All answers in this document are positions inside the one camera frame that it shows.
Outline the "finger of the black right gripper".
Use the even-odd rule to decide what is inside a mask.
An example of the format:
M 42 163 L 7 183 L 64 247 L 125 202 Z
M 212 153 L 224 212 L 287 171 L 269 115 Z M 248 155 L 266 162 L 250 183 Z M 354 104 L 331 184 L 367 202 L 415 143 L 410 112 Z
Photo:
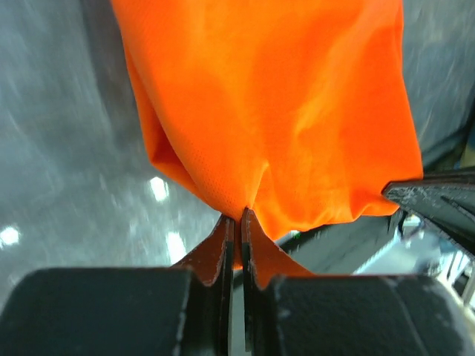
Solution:
M 423 179 L 391 182 L 383 196 L 421 217 L 465 253 L 474 255 L 474 169 L 426 174 Z

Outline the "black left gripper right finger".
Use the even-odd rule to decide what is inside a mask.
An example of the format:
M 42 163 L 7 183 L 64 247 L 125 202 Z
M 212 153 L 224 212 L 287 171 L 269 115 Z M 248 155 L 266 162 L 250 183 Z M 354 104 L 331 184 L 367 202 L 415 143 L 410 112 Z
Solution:
M 252 355 L 468 355 L 470 332 L 436 279 L 313 274 L 246 209 L 241 224 L 246 350 Z

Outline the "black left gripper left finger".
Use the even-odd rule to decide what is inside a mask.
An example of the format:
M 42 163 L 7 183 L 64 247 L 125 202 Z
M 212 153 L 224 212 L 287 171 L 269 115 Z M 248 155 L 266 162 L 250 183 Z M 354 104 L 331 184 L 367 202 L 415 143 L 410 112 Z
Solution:
M 1 312 L 3 355 L 227 355 L 235 224 L 173 266 L 44 268 Z

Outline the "orange t-shirt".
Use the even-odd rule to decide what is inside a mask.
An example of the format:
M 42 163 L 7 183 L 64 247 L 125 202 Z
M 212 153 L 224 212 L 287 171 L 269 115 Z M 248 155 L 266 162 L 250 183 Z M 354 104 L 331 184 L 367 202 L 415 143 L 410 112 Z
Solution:
M 304 275 L 273 241 L 393 214 L 421 179 L 401 1 L 113 1 L 151 164 L 251 240 L 262 286 Z

